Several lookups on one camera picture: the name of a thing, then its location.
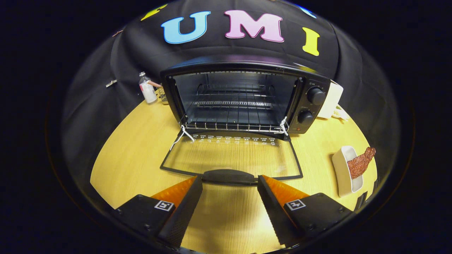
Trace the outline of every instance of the white bowl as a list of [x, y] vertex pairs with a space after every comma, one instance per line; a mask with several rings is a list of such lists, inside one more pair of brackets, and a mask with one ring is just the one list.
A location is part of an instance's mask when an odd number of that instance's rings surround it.
[[356, 151], [352, 146], [343, 146], [333, 155], [333, 165], [338, 181], [339, 197], [355, 193], [363, 187], [363, 175], [352, 179], [347, 161], [356, 158]]

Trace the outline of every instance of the oven control panel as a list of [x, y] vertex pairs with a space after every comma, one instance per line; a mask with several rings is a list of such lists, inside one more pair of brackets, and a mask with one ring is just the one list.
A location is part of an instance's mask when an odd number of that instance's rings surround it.
[[303, 134], [314, 122], [325, 102], [330, 83], [329, 80], [301, 78], [298, 85], [302, 88], [298, 97], [298, 104], [293, 111], [288, 132]]

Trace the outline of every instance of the yellow letter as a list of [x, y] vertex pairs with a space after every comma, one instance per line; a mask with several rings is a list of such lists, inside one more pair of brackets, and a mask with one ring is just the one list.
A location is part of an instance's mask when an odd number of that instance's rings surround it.
[[306, 45], [303, 46], [303, 50], [309, 54], [318, 56], [317, 38], [319, 38], [320, 35], [309, 28], [303, 27], [303, 30], [306, 32]]
[[159, 8], [153, 9], [152, 11], [148, 12], [148, 13], [146, 14], [146, 16], [144, 16], [144, 17], [141, 19], [141, 21], [143, 21], [143, 20], [147, 19], [148, 17], [150, 17], [150, 16], [152, 16], [152, 15], [158, 13], [161, 9], [165, 8], [167, 5], [168, 5], [168, 4], [162, 5], [162, 6], [160, 6]]

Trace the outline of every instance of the food item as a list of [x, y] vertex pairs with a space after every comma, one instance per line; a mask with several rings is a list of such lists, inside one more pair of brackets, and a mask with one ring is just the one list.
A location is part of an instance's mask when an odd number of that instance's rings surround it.
[[364, 154], [354, 158], [353, 160], [347, 161], [352, 179], [357, 178], [366, 171], [367, 166], [369, 166], [369, 163], [374, 157], [376, 152], [377, 151], [375, 148], [368, 147]]

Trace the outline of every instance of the metal clip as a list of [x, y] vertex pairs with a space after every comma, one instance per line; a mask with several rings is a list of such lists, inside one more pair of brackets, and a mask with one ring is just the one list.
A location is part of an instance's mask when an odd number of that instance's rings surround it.
[[109, 86], [113, 85], [116, 82], [117, 82], [117, 80], [112, 80], [112, 81], [110, 81], [110, 83], [106, 84], [105, 87], [109, 87]]

